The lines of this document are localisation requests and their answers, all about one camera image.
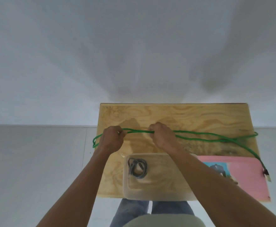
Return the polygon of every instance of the hand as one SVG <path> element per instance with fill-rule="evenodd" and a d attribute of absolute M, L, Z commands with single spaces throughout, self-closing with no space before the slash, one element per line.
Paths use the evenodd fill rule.
<path fill-rule="evenodd" d="M 180 147 L 174 132 L 165 124 L 156 122 L 155 124 L 151 124 L 148 130 L 154 131 L 150 136 L 155 145 L 158 148 L 165 150 L 167 153 Z"/>
<path fill-rule="evenodd" d="M 110 126 L 104 129 L 97 149 L 109 155 L 118 151 L 126 134 L 127 132 L 122 130 L 120 126 Z"/>

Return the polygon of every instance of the photo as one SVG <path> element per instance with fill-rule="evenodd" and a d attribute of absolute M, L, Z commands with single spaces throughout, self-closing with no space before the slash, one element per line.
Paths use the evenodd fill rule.
<path fill-rule="evenodd" d="M 238 182 L 231 176 L 227 163 L 223 162 L 203 162 L 205 165 L 209 166 L 210 168 L 217 171 L 221 176 L 230 179 L 233 181 L 236 185 L 238 185 Z"/>

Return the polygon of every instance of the jeans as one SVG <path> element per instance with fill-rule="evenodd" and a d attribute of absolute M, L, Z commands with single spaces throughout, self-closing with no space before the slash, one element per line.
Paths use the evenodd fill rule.
<path fill-rule="evenodd" d="M 146 215 L 149 201 L 128 200 L 123 198 L 112 220 L 110 227 L 122 227 L 136 217 Z M 186 201 L 183 202 L 153 202 L 152 214 L 190 214 L 193 210 Z"/>

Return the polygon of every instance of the green cable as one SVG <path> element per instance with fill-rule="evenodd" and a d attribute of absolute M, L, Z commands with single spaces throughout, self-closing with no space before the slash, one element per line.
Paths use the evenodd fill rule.
<path fill-rule="evenodd" d="M 136 129 L 130 129 L 130 128 L 122 128 L 122 129 L 127 130 L 128 134 L 130 134 L 130 133 L 154 133 L 154 131 L 136 130 Z M 226 136 L 223 136 L 223 135 L 218 135 L 218 134 L 215 134 L 215 133 L 208 133 L 208 132 L 183 131 L 183 130 L 174 130 L 173 132 L 175 132 L 175 133 L 189 133 L 189 134 L 195 134 L 195 135 L 213 135 L 213 136 L 216 136 L 216 137 L 220 138 L 220 139 L 216 139 L 216 140 L 207 140 L 207 139 L 198 139 L 198 138 L 188 138 L 188 137 L 184 137 L 184 136 L 181 136 L 181 135 L 176 135 L 176 137 L 178 137 L 180 139 L 184 139 L 184 140 L 203 141 L 203 142 L 208 142 L 208 143 L 233 142 L 233 143 L 241 146 L 242 148 L 244 148 L 245 150 L 247 150 L 251 154 L 253 154 L 253 156 L 255 156 L 255 158 L 257 158 L 260 161 L 260 163 L 262 164 L 262 167 L 264 168 L 264 174 L 269 175 L 264 163 L 262 162 L 261 158 L 257 155 L 257 153 L 254 152 L 249 147 L 247 147 L 247 146 L 243 145 L 242 143 L 238 142 L 238 140 L 256 137 L 258 135 L 257 132 L 254 132 L 254 134 L 252 134 L 252 135 L 238 136 L 238 137 L 235 137 L 235 138 L 229 138 L 229 137 L 226 137 Z M 102 136 L 102 134 L 96 136 L 93 139 L 93 148 L 98 146 L 99 143 L 96 144 L 96 139 L 98 139 L 101 136 Z"/>

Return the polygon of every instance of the clear plastic tray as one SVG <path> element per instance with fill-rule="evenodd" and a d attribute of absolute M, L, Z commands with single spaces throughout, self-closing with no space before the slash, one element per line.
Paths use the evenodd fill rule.
<path fill-rule="evenodd" d="M 142 179 L 129 174 L 128 159 L 147 161 L 148 172 Z M 191 201 L 196 200 L 176 164 L 165 153 L 137 153 L 125 157 L 123 194 L 131 200 Z"/>

